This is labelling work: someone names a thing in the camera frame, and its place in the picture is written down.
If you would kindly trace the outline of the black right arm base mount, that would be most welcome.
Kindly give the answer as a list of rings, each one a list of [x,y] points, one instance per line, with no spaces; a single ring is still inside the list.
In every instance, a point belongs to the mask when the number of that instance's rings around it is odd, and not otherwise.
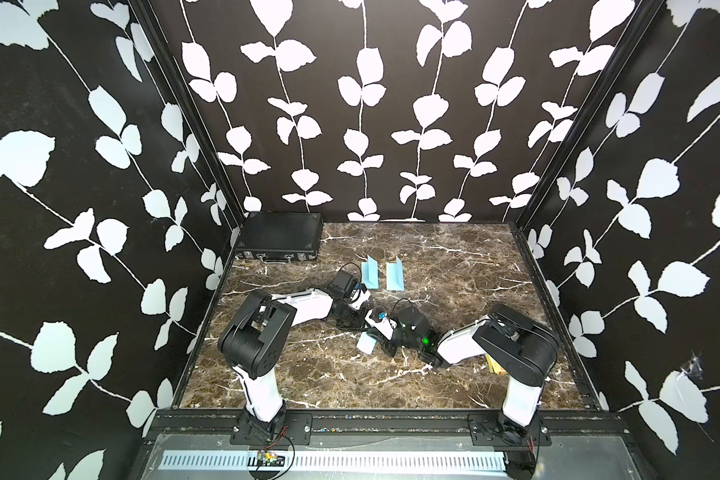
[[[539,414],[529,425],[520,426],[501,411],[467,416],[469,433],[474,446],[490,446],[502,451],[531,451],[552,444]]]

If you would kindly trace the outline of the pale blue square paper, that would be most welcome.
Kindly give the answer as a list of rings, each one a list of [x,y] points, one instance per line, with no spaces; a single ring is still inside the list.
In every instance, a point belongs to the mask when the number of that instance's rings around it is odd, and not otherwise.
[[[379,288],[379,266],[378,262],[370,255],[361,263],[361,274],[363,284],[371,290]]]

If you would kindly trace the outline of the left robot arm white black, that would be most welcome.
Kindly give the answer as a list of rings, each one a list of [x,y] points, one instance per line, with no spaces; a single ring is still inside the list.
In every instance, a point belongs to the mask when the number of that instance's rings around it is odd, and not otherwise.
[[[242,382],[248,414],[270,424],[284,412],[274,369],[292,327],[333,318],[358,328],[364,324],[363,305],[369,299],[368,288],[344,270],[322,288],[290,294],[250,292],[217,342]]]

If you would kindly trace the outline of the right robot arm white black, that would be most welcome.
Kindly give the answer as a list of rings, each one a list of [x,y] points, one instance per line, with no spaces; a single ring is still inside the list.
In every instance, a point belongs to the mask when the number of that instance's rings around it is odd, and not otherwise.
[[[504,304],[496,304],[476,322],[446,333],[436,332],[413,305],[397,312],[375,308],[365,321],[377,331],[390,356],[407,348],[434,368],[490,357],[509,375],[502,413],[518,427],[528,426],[535,416],[545,380],[561,348],[551,329]]]

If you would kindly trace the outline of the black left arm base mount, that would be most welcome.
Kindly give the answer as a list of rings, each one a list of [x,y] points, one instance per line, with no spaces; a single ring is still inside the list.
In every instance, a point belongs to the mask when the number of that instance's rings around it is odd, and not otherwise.
[[[308,445],[311,438],[313,417],[309,413],[281,411],[269,421],[259,420],[243,410],[233,426],[231,445],[264,447],[277,442],[278,446]]]

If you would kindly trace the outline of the light blue square paper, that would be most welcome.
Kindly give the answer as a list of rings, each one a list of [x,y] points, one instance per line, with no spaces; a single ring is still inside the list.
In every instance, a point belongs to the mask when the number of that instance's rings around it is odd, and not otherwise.
[[[403,263],[399,257],[393,262],[386,263],[386,289],[388,291],[405,290]]]

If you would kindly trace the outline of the white square paper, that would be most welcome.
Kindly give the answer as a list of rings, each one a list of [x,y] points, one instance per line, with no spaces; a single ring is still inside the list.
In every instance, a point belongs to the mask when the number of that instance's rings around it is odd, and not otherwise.
[[[368,332],[364,332],[358,339],[357,349],[366,355],[371,355],[376,345],[377,340]]]

